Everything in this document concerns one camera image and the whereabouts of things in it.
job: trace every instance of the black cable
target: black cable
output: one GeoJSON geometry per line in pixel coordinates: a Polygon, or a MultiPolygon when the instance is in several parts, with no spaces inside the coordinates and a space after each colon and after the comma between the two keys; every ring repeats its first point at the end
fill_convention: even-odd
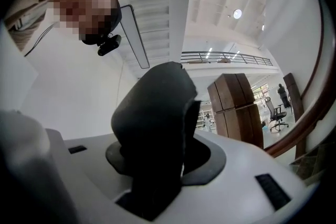
{"type": "Polygon", "coordinates": [[[36,40],[35,44],[33,45],[33,47],[31,48],[31,50],[29,52],[27,52],[25,54],[25,57],[27,55],[29,55],[37,46],[37,44],[40,43],[40,41],[46,36],[46,34],[54,27],[56,23],[53,23],[52,25],[50,25],[46,30],[43,31],[43,33],[38,37],[38,39],[36,40]]]}

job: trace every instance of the person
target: person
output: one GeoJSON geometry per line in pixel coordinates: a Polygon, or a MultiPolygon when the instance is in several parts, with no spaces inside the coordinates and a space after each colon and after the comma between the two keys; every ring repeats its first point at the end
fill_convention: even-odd
{"type": "Polygon", "coordinates": [[[48,2],[81,37],[108,34],[121,20],[118,0],[15,0],[4,23],[20,51],[44,20],[48,2]]]}
{"type": "Polygon", "coordinates": [[[211,131],[211,122],[210,122],[210,119],[209,119],[209,113],[207,113],[204,117],[204,120],[203,120],[203,127],[204,127],[204,130],[206,132],[212,132],[211,131]]]}
{"type": "Polygon", "coordinates": [[[281,83],[279,84],[278,94],[280,95],[280,98],[283,102],[283,105],[284,105],[285,109],[289,108],[290,103],[289,103],[288,98],[287,98],[287,93],[286,93],[285,87],[282,86],[281,83]]]}

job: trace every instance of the office chair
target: office chair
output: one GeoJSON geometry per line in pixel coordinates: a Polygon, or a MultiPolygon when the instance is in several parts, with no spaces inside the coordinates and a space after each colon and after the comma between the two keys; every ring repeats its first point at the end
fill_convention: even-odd
{"type": "Polygon", "coordinates": [[[284,118],[287,115],[287,112],[281,112],[281,106],[284,104],[280,104],[278,105],[277,108],[274,108],[271,98],[270,97],[266,97],[266,105],[269,109],[269,111],[271,112],[271,120],[270,121],[277,121],[278,123],[275,124],[273,127],[271,127],[270,131],[272,131],[273,128],[275,128],[278,131],[281,131],[280,129],[280,125],[286,125],[287,128],[289,127],[289,125],[286,122],[281,122],[282,118],[284,118]]]}

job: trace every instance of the ceiling light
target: ceiling light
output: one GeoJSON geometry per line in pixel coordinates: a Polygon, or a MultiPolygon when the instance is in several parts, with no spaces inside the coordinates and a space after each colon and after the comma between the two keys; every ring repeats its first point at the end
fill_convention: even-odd
{"type": "Polygon", "coordinates": [[[236,58],[236,56],[238,55],[238,53],[240,53],[240,50],[237,51],[237,53],[232,57],[232,60],[236,58]]]}
{"type": "Polygon", "coordinates": [[[212,51],[212,48],[210,48],[210,50],[209,50],[208,54],[206,55],[205,59],[208,59],[211,51],[212,51]]]}
{"type": "Polygon", "coordinates": [[[241,17],[241,14],[242,14],[241,10],[240,10],[240,9],[236,9],[236,10],[233,12],[233,17],[234,17],[235,19],[239,19],[239,18],[241,17]]]}
{"type": "Polygon", "coordinates": [[[131,45],[134,55],[142,69],[149,68],[149,62],[143,47],[141,35],[135,19],[134,10],[131,5],[121,7],[122,19],[120,21],[127,40],[131,45]]]}

